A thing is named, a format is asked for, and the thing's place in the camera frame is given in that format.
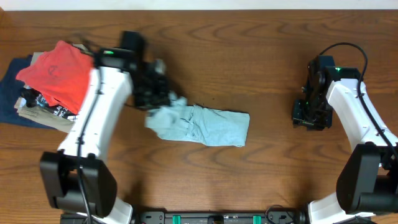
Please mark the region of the light blue t-shirt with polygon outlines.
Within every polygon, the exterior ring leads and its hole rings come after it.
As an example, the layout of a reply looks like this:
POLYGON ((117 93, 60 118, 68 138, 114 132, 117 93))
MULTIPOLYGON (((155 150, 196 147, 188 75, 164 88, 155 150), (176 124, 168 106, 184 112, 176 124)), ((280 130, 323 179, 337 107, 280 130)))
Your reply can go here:
POLYGON ((234 111, 214 110, 188 105, 187 99, 169 93, 170 105, 149 110, 145 127, 169 141, 197 142, 206 146, 246 144, 250 115, 234 111))

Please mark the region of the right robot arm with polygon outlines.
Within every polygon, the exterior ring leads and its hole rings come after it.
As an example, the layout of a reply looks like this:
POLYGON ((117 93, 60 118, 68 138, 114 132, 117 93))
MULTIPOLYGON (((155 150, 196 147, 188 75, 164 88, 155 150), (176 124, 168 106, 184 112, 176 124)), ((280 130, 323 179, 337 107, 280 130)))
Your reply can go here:
POLYGON ((397 212, 397 136, 373 106, 358 69, 311 65, 292 112, 294 126, 322 131, 335 113, 348 138, 351 155, 336 190, 307 205, 307 223, 368 221, 397 212))

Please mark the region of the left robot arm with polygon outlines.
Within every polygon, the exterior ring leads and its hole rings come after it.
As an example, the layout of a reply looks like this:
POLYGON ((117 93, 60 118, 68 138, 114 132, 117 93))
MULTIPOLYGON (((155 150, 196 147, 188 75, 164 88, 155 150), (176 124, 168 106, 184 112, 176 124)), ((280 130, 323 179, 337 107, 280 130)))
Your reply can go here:
POLYGON ((75 214, 70 223, 133 223, 133 206, 117 196, 106 165, 109 141, 130 96, 140 110, 169 103, 166 66, 120 48, 100 49, 93 58, 78 118, 57 151, 42 154, 40 173, 50 206, 75 214))

